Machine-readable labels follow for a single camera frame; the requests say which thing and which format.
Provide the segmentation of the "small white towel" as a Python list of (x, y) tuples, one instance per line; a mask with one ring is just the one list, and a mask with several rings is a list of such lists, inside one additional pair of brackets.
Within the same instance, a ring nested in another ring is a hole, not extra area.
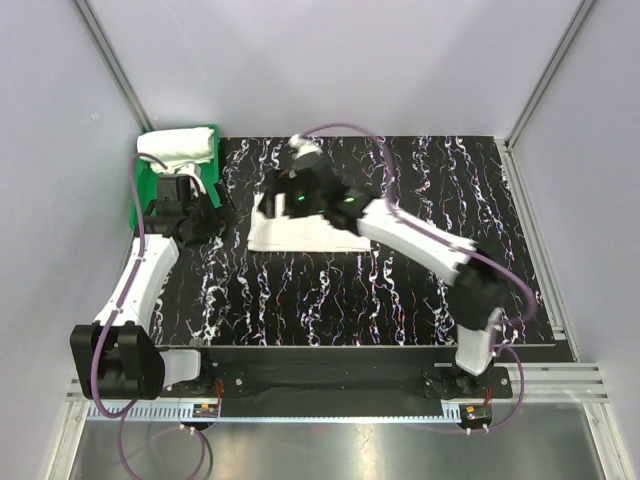
[(276, 196), (276, 216), (265, 217), (258, 206), (263, 194), (254, 195), (248, 250), (252, 252), (351, 253), (368, 252), (371, 242), (364, 237), (335, 229), (320, 215), (289, 218), (283, 215), (284, 195)]

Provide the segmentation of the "large white towel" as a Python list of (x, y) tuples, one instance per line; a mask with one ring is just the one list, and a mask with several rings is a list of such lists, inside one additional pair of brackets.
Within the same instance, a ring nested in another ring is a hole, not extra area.
[(156, 174), (170, 173), (187, 163), (208, 163), (215, 156), (216, 132), (211, 127), (160, 130), (138, 137), (137, 151), (158, 158), (166, 168), (145, 158)]

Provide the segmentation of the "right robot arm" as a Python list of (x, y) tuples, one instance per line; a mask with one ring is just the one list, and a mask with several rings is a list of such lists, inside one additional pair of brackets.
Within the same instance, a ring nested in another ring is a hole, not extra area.
[(457, 326), (454, 384), (476, 396), (490, 383), (493, 328), (500, 317), (504, 284), (481, 260), (477, 243), (451, 235), (408, 214), (393, 210), (377, 192), (349, 186), (319, 151), (294, 157), (288, 169), (271, 169), (264, 179), (257, 210), (277, 217), (277, 197), (285, 217), (320, 216), (336, 230), (383, 244), (423, 266), (448, 287), (449, 311)]

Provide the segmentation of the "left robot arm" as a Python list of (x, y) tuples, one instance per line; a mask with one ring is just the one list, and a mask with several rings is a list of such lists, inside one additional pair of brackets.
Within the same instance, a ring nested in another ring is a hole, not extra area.
[(95, 319), (77, 325), (70, 347), (81, 391), (96, 402), (154, 400), (182, 384), (196, 396), (215, 386), (216, 372), (197, 349), (162, 350), (149, 334), (150, 321), (168, 274), (182, 248), (221, 230), (204, 184), (195, 174), (164, 174), (142, 213), (119, 282)]

